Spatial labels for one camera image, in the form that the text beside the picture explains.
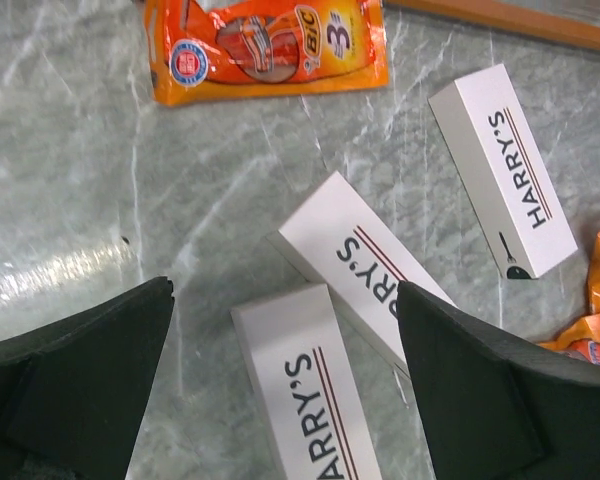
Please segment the white Harry's razor box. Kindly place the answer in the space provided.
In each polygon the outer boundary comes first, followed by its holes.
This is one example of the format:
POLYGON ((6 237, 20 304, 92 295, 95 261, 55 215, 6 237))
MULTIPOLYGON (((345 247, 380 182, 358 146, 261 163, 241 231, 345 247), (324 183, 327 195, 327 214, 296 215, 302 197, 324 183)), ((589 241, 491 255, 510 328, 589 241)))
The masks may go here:
POLYGON ((308 281, 326 284, 334 307, 409 375, 397 321, 399 283, 452 300, 340 173, 316 187, 269 240, 308 281))
POLYGON ((281 477, 380 478, 327 286, 243 304, 231 316, 281 477))
POLYGON ((501 275, 538 279, 577 244, 504 65, 429 99, 501 275))

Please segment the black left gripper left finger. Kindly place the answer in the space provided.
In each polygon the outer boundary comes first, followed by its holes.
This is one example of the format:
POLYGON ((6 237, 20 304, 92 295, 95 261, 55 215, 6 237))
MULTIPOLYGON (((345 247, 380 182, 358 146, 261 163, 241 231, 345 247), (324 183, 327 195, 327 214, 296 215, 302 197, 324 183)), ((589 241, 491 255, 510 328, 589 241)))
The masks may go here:
POLYGON ((173 309, 159 276, 0 341, 0 479, 30 455, 84 479, 124 478, 173 309))

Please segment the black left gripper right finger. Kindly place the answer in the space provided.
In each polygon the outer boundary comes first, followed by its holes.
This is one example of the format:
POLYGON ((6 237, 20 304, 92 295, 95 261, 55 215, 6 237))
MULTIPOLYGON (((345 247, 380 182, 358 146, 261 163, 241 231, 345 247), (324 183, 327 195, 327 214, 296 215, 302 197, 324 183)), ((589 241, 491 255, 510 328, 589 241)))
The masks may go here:
POLYGON ((408 281, 397 321, 437 478, 600 479, 600 366, 408 281))

